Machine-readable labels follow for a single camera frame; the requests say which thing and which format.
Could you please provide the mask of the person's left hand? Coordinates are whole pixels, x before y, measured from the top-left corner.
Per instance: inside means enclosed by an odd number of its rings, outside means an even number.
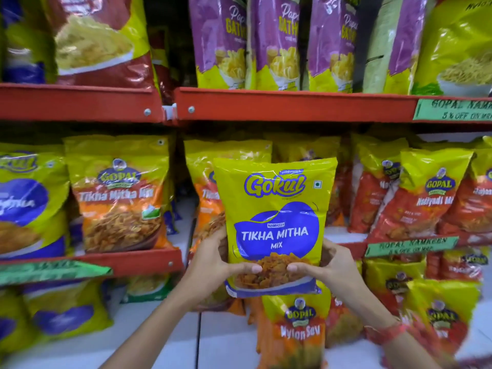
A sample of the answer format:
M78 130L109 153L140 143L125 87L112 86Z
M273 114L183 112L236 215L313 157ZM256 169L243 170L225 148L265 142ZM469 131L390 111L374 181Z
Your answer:
M226 241L225 225L204 239L170 296L180 295L193 300L194 306L191 309L193 310L223 285L228 279L225 277L225 264L229 263L222 260L220 246Z

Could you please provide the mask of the person's right hand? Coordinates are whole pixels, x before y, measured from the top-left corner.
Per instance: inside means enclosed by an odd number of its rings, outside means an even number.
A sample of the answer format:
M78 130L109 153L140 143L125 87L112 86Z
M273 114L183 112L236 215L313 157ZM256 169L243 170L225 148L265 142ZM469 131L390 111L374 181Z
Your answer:
M386 328L397 322L385 306L367 288L351 251L328 239L323 239L323 250L329 254L326 280L321 281L356 315L365 326Z

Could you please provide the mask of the yellow blue snack mix packet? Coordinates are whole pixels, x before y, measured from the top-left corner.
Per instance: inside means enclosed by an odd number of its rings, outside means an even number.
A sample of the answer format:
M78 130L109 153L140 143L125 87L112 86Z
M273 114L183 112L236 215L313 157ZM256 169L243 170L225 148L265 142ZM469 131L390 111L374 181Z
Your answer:
M225 212L230 264L261 266L225 281L235 298L317 292L291 263L319 265L337 158L287 163L216 158L214 179Z

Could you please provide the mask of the person's left forearm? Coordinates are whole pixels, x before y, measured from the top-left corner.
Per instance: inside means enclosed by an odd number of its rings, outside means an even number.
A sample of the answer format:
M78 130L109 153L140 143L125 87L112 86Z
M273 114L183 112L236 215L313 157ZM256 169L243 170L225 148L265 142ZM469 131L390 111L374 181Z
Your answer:
M169 296L99 369L152 369L175 327L193 306L189 298Z

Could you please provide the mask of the person's right forearm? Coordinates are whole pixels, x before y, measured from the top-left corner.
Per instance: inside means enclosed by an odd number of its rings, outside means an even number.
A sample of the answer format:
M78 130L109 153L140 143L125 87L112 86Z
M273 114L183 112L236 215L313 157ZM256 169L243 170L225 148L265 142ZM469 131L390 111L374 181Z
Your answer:
M424 342L418 330L409 326L405 333L382 345L389 369L442 369Z

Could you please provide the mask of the yellow orange sev packet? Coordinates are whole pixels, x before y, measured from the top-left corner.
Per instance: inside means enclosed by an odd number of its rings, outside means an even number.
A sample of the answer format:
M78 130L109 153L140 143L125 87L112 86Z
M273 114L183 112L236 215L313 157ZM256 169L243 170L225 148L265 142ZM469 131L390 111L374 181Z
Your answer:
M257 369L326 369L329 289L317 281L315 293L263 296L261 301Z

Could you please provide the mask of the yellow red snack packet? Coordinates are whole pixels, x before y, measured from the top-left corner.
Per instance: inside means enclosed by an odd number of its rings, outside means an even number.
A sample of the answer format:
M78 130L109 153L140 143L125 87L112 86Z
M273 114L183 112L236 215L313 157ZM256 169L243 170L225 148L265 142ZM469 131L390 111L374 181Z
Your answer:
M416 279L407 283L401 317L424 339L432 353L453 357L469 332L481 297L481 283Z
M367 287L394 316L399 316L407 283L422 279L427 266L425 256L419 254L367 258L364 264Z
M390 184L367 236L393 242L432 236L452 206L475 152L466 148L401 151L401 170Z
M459 236L459 243L492 243L492 136L483 136L437 234Z
M351 203L347 230L368 234L393 181L400 176L401 151L409 148L406 138L381 141L373 136L352 134Z
M483 282L484 267L489 264L490 247L463 247L426 256L425 278Z
M331 305L326 319L325 347L333 348L362 338L364 323L331 292Z

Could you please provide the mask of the white shelf board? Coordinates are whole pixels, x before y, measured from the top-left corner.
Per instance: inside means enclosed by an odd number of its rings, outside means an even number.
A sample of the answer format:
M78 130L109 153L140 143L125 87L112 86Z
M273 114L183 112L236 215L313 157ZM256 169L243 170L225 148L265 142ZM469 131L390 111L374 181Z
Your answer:
M492 279L474 313L458 358L492 354ZM104 331L39 345L7 359L2 369L97 369L156 308L157 302L127 304ZM325 353L329 369L381 369L380 353L361 340ZM153 369L256 369L256 330L245 317L224 312L186 314Z

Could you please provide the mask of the green white snack packet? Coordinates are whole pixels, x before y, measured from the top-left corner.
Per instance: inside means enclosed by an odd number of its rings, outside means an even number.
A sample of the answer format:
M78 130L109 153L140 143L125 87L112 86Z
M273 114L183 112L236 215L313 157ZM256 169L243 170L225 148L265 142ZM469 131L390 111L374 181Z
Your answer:
M121 304L163 301L173 289L170 273L129 277Z

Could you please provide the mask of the yellow orange snack packet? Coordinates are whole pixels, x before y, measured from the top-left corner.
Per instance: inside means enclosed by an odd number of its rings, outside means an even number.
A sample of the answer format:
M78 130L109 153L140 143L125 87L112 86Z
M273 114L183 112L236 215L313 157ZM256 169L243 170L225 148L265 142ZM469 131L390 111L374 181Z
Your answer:
M325 221L326 227L341 227L345 225L341 204L343 175L340 148L341 136L312 137L298 134L279 134L273 141L272 161L275 163L328 158L337 159L335 179Z
M83 218L86 254L159 247L169 138L82 135L63 140L71 191Z
M245 140L209 142L188 140L184 142L186 164L199 198L192 249L212 235L225 223L225 213L214 177L213 160L272 160L272 141Z

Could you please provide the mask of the green paper shelf label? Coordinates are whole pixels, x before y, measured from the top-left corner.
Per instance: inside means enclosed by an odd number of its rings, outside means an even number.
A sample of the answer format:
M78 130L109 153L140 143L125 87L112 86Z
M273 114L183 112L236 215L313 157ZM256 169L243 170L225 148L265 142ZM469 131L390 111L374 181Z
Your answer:
M458 236L417 238L405 241L369 243L365 258L392 255L408 255L417 253L439 252L453 249L458 243Z
M419 99L413 121L492 122L492 99Z
M112 276L111 267L78 260L41 261L0 265L0 286L46 281L75 280Z

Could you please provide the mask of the yellow green sev packet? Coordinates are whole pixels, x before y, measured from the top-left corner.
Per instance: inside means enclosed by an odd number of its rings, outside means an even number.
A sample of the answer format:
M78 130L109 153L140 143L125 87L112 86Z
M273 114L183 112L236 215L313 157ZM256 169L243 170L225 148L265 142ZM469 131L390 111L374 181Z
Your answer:
M411 91L487 98L492 93L492 0L435 0Z

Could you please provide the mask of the maroon yellow snack packet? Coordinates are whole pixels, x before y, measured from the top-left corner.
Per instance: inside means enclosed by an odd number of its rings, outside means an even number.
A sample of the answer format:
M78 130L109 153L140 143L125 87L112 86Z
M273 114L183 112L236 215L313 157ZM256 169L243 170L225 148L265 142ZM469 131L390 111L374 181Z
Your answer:
M157 86L144 0L41 0L41 5L54 39L59 85Z

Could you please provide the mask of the dark blue snack packet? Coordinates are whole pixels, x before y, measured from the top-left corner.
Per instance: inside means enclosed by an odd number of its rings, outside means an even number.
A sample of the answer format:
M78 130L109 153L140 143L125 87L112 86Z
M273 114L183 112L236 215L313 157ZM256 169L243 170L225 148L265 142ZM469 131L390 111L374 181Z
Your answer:
M0 0L0 17L4 32L3 81L48 83L51 42L40 0Z

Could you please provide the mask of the red metal shelf rail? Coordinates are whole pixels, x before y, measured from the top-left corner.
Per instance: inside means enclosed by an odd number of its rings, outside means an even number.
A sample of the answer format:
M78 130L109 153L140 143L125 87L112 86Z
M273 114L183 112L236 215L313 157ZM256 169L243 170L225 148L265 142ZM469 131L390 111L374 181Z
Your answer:
M451 237L457 235L433 235L431 237ZM366 234L349 233L345 227L327 227L325 228L324 237L331 242L337 243L343 247L349 248L354 259L365 258L367 245L369 243L378 243L367 241ZM462 247L482 247L492 245L492 234L486 235L461 235L458 236L457 245L453 248Z
M0 120L163 123L156 89L0 83Z
M180 121L492 124L492 122L485 121L413 121L419 99L472 100L470 98L446 96L346 94L309 91L218 90L190 87L180 87L175 90L175 103L177 103L177 115Z
M78 261L111 268L116 277L152 275L183 271L186 258L178 248L139 250L119 253L97 253L40 259L0 260L0 266L37 264L40 262Z

